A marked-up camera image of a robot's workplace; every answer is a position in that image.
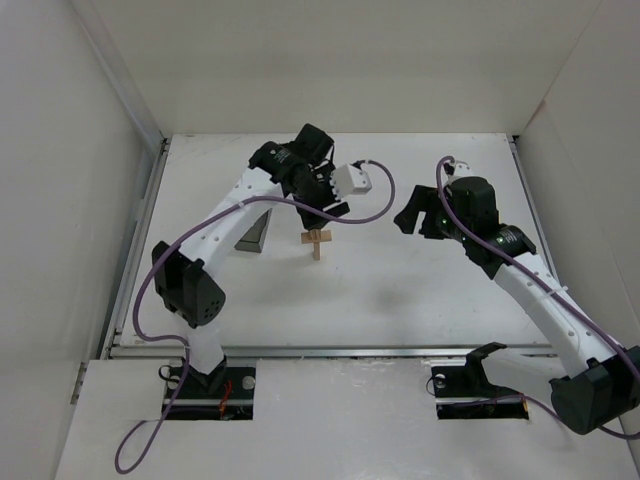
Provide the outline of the light wood block numbered ten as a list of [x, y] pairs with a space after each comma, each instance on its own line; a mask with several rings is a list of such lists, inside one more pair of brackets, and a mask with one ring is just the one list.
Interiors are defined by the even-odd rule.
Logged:
[[[322, 235], [323, 241], [321, 243], [329, 242], [329, 241], [332, 240], [332, 234], [331, 234], [331, 232], [329, 230], [321, 230], [321, 231], [323, 232], [323, 235]], [[310, 241], [310, 238], [309, 238], [309, 231], [301, 233], [301, 243], [302, 244], [311, 244], [312, 243]]]

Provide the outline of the smoky transparent plastic box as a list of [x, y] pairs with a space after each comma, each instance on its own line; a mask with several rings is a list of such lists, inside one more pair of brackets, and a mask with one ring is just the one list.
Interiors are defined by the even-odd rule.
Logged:
[[265, 212], [235, 244], [236, 251], [260, 254], [263, 251], [271, 210]]

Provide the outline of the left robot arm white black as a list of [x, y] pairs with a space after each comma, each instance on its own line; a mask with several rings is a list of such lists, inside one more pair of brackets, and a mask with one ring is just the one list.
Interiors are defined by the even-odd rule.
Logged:
[[345, 198], [352, 190], [339, 182], [363, 175], [335, 166], [333, 149], [333, 139], [311, 124], [292, 141], [266, 142], [201, 226], [176, 247], [164, 241], [154, 246], [154, 288], [164, 307], [186, 324], [190, 357], [184, 369], [201, 391], [216, 392], [226, 373], [216, 324], [226, 295], [215, 276], [236, 244], [279, 202], [294, 206], [303, 229], [313, 234], [349, 213]]

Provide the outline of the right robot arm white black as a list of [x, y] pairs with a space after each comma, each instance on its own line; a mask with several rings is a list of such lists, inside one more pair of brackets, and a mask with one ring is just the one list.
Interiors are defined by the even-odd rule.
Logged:
[[626, 348], [592, 321], [553, 277], [534, 243], [500, 221], [493, 186], [446, 169], [435, 187], [417, 185], [394, 223], [404, 234], [458, 242], [466, 257], [524, 311], [557, 359], [541, 360], [490, 342], [461, 366], [432, 370], [435, 394], [457, 413], [502, 402], [539, 402], [579, 435], [604, 430], [639, 406], [639, 349]]

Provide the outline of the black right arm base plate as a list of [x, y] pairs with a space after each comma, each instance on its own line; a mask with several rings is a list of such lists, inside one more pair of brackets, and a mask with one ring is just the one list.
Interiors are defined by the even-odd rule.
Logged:
[[430, 382], [439, 420], [529, 419], [524, 400], [501, 400], [516, 391], [490, 384], [480, 367], [436, 364]]

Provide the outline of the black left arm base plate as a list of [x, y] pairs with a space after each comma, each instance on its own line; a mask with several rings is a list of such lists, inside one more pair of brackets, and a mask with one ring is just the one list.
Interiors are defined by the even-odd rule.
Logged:
[[256, 365], [221, 365], [209, 378], [189, 373], [170, 403], [182, 375], [182, 366], [163, 365], [158, 375], [165, 382], [161, 414], [175, 421], [250, 421], [254, 415]]

